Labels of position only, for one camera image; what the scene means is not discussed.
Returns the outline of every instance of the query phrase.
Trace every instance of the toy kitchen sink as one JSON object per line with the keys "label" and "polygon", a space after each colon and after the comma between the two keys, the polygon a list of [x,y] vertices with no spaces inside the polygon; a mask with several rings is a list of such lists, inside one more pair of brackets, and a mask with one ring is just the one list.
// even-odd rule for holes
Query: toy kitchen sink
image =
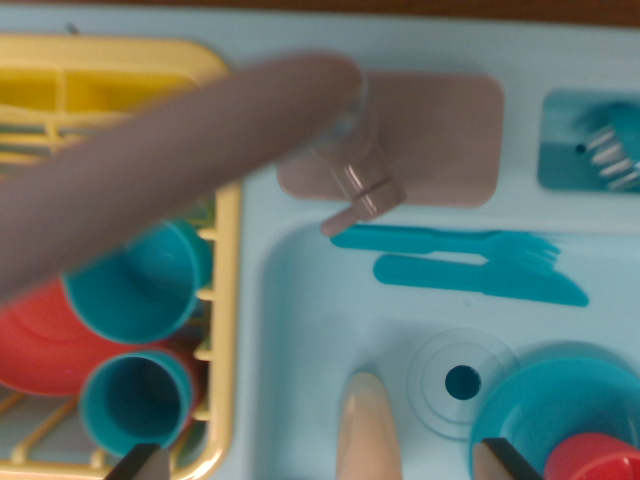
{"label": "toy kitchen sink", "polygon": [[[219,480],[333,478],[341,398],[357,372],[374,373],[388,391],[408,480],[469,478],[468,439],[482,405],[530,364],[580,355],[640,375],[640,196],[605,192],[588,172],[567,168],[588,162],[576,146],[597,122],[585,116],[637,100],[640,34],[399,17],[0,7],[4,32],[65,34],[69,24],[81,35],[187,39],[232,68],[323,48],[367,70],[492,77],[504,99],[495,192],[473,208],[403,205],[378,223],[533,232],[560,250],[555,270],[588,297],[578,307],[383,284],[373,273],[380,251],[338,248],[320,233],[344,204],[289,196],[269,167],[242,186],[232,441],[188,478],[213,469]],[[470,367],[477,382],[463,399],[444,381],[458,366]],[[74,434],[65,438],[69,444],[56,447],[61,457],[82,444]],[[55,453],[50,448],[49,461]]]}

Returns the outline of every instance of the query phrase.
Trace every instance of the teal fork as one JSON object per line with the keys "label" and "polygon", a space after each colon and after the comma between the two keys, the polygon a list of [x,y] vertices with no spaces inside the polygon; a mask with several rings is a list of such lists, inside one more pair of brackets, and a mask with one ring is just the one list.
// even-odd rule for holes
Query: teal fork
{"label": "teal fork", "polygon": [[379,225],[356,225],[331,242],[342,248],[392,253],[473,253],[539,273],[553,270],[560,253],[543,238],[524,232],[463,233]]}

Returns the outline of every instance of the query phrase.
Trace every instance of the wooden surface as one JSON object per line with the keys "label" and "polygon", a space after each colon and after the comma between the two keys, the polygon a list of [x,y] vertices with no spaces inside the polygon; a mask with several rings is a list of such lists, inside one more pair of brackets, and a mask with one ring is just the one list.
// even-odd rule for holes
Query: wooden surface
{"label": "wooden surface", "polygon": [[[43,0],[12,0],[42,3]],[[67,0],[44,0],[64,3]],[[640,0],[75,0],[79,3],[215,6],[640,26]]]}

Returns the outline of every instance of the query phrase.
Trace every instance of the plastic fork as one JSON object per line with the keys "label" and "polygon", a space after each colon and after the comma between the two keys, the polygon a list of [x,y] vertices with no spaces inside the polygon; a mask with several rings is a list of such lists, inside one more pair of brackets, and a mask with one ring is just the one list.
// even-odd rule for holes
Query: plastic fork
{"label": "plastic fork", "polygon": [[543,238],[523,232],[461,233],[378,225],[356,225],[333,237],[331,242],[343,248],[393,253],[473,253],[538,273],[553,270],[560,253]]}
{"label": "plastic fork", "polygon": [[607,109],[609,123],[591,135],[584,146],[606,181],[607,189],[624,191],[640,186],[640,108],[614,104]]}

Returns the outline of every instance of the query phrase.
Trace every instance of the drain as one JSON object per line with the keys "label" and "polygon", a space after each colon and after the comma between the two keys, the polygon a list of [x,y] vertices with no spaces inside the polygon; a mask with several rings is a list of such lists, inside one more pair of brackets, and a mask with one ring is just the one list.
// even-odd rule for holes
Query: drain
{"label": "drain", "polygon": [[469,400],[480,391],[480,374],[468,365],[458,365],[447,373],[444,386],[456,400]]}
{"label": "drain", "polygon": [[416,416],[441,435],[466,439],[486,396],[518,368],[504,342],[481,330],[446,330],[418,350],[407,375]]}

